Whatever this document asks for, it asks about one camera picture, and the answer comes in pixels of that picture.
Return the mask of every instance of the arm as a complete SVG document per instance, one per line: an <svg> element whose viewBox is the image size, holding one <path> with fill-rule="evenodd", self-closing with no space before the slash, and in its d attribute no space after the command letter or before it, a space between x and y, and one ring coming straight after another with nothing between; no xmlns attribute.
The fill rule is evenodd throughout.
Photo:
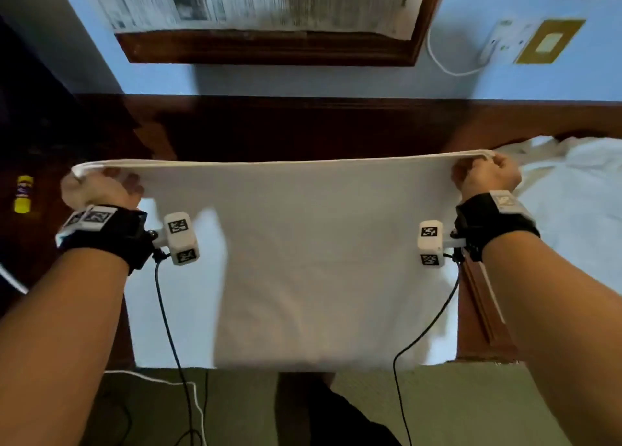
<svg viewBox="0 0 622 446"><path fill-rule="evenodd" d="M103 174L62 182L74 208L135 208L137 177ZM76 445L116 331L128 264L97 249L71 249L0 320L0 438L5 444Z"/></svg>
<svg viewBox="0 0 622 446"><path fill-rule="evenodd" d="M464 200L512 191L520 179L502 155L454 170ZM622 443L622 297L528 232L493 239L483 262L512 339L569 439Z"/></svg>

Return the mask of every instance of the white cable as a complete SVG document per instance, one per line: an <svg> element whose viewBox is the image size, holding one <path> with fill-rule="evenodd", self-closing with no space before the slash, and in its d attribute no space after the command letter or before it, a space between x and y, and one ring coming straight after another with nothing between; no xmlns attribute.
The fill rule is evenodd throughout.
<svg viewBox="0 0 622 446"><path fill-rule="evenodd" d="M116 369L116 370L104 371L104 374L129 374L130 376L136 376L146 381L157 382L160 384L167 384L169 386L183 386L183 382L171 382L171 381L167 381L164 379L157 379L157 378L149 377L149 376L146 376L144 374L141 374L139 372L134 372L134 371L124 371L124 370ZM205 412L201 410L201 407L198 404L197 384L193 381L186 381L186 384L189 384L192 386L192 390L194 392L194 398L195 398L195 405L197 407L197 410L201 414L201 435L203 436L203 446L207 446L207 440L205 438Z"/></svg>
<svg viewBox="0 0 622 446"><path fill-rule="evenodd" d="M2 264L0 264L0 276L4 277L6 279L6 282L15 287L24 295L28 293L28 289L26 288L26 286L19 282L15 277L13 277L13 275L9 271L7 271Z"/></svg>
<svg viewBox="0 0 622 446"><path fill-rule="evenodd" d="M478 73L478 72L482 71L482 69L484 69L486 67L486 65L480 66L479 68L477 68L475 70L465 71L463 73L455 73L453 71L449 71L445 66L440 64L440 61L437 59L437 57L434 55L434 53L432 53L432 46L430 44L431 32L432 32L432 28L430 27L428 29L428 34L425 36L425 48L427 49L427 52L428 52L428 55L430 55L430 58L436 63L436 65L440 68L440 70L442 72L444 72L445 74L449 74L450 76L454 76L456 78L462 78L464 76L470 76L471 74Z"/></svg>

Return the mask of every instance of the hand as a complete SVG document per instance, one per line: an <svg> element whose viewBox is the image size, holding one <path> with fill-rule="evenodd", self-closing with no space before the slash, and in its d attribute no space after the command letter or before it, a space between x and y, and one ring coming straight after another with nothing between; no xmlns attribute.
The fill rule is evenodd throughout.
<svg viewBox="0 0 622 446"><path fill-rule="evenodd" d="M452 181L462 192L462 202L492 190L516 189L521 183L518 164L508 156L495 153L492 161L484 158L462 159L452 168Z"/></svg>
<svg viewBox="0 0 622 446"><path fill-rule="evenodd" d="M87 205L116 205L135 210L141 201L144 189L139 185L137 174L130 174L123 183L115 179L119 169L107 168L92 171L77 179L69 173L60 181L63 201L74 210Z"/></svg>

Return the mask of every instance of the blue wall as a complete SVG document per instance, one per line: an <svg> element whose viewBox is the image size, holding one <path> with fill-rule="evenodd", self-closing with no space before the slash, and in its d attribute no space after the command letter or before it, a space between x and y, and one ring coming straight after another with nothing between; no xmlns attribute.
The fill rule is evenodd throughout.
<svg viewBox="0 0 622 446"><path fill-rule="evenodd" d="M455 71L476 66L502 17L587 19L552 65L491 65L467 78L443 74L423 50L413 68L136 65L95 0L0 0L0 6L76 93L622 101L622 0L442 0L432 44ZM72 23L83 28L63 26Z"/></svg>

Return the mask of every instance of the power outlet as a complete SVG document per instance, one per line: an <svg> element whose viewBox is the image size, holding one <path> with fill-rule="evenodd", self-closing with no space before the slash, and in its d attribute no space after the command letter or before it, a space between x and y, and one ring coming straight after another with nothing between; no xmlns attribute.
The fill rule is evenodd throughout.
<svg viewBox="0 0 622 446"><path fill-rule="evenodd" d="M479 64L512 64L529 43L541 20L504 18L497 22L479 56Z"/></svg>

